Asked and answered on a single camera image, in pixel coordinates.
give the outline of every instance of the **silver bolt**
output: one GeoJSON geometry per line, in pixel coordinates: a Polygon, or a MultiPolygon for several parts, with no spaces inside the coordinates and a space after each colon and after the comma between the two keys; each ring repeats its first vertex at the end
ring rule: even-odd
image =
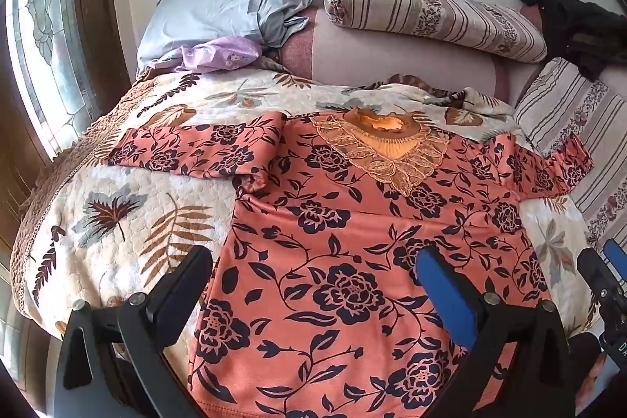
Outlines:
{"type": "Polygon", "coordinates": [[[542,308],[544,308],[547,312],[554,312],[557,310],[555,303],[549,301],[548,299],[542,300],[542,308]]]}
{"type": "Polygon", "coordinates": [[[501,302],[500,296],[495,293],[485,293],[484,299],[488,305],[498,305],[501,302]]]}
{"type": "Polygon", "coordinates": [[[129,303],[133,306],[139,306],[146,301],[146,295],[144,293],[135,293],[129,298],[129,303]]]}
{"type": "Polygon", "coordinates": [[[74,312],[78,312],[79,310],[82,310],[85,305],[86,302],[84,299],[77,299],[74,303],[72,303],[72,310],[74,312]]]}

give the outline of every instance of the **striped cushion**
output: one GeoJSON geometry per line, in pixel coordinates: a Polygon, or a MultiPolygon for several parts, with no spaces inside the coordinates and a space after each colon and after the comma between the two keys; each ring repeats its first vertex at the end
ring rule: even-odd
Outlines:
{"type": "Polygon", "coordinates": [[[470,0],[324,0],[334,24],[443,40],[522,62],[547,53],[542,34],[514,10],[470,0]]]}
{"type": "Polygon", "coordinates": [[[593,170],[571,197],[600,248],[615,238],[627,246],[627,103],[601,81],[584,79],[574,64],[552,60],[516,107],[515,121],[548,155],[570,132],[590,151],[593,170]]]}

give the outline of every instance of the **purple floral cloth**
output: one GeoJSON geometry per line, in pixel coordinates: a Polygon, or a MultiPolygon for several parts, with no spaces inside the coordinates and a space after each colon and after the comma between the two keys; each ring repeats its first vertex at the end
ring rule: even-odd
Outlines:
{"type": "Polygon", "coordinates": [[[209,73],[217,70],[236,70],[254,62],[261,56],[258,43],[241,36],[225,36],[195,47],[179,47],[161,59],[153,59],[147,66],[172,71],[209,73]]]}

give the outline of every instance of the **blanket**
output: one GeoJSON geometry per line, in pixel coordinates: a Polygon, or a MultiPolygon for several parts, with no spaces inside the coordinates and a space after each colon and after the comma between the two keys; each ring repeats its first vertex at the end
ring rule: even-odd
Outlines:
{"type": "MultiPolygon", "coordinates": [[[[418,121],[476,141],[510,132],[529,147],[510,106],[472,89],[452,94],[432,89],[411,76],[361,89],[252,68],[138,82],[33,197],[11,259],[18,310],[61,337],[77,299],[101,307],[149,292],[194,244],[205,245],[218,259],[233,213],[230,180],[103,165],[129,128],[228,125],[268,111],[293,116],[354,106],[379,114],[413,112],[418,121]]],[[[584,330],[594,311],[575,273],[578,253],[569,250],[571,242],[585,239],[581,214],[568,197],[560,197],[525,201],[521,216],[568,332],[584,330]]],[[[197,306],[165,353],[182,380],[198,311],[197,306]]]]}

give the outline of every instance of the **floral shirt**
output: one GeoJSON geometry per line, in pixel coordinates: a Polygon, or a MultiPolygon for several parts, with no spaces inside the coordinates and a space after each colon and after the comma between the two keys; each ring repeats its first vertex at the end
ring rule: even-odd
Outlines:
{"type": "Polygon", "coordinates": [[[421,416],[464,352],[416,252],[434,246],[480,292],[535,306],[549,294],[518,203],[568,193],[593,165],[575,136],[542,159],[510,134],[481,144],[353,111],[129,130],[109,164],[233,176],[189,390],[211,417],[286,418],[421,416]]]}

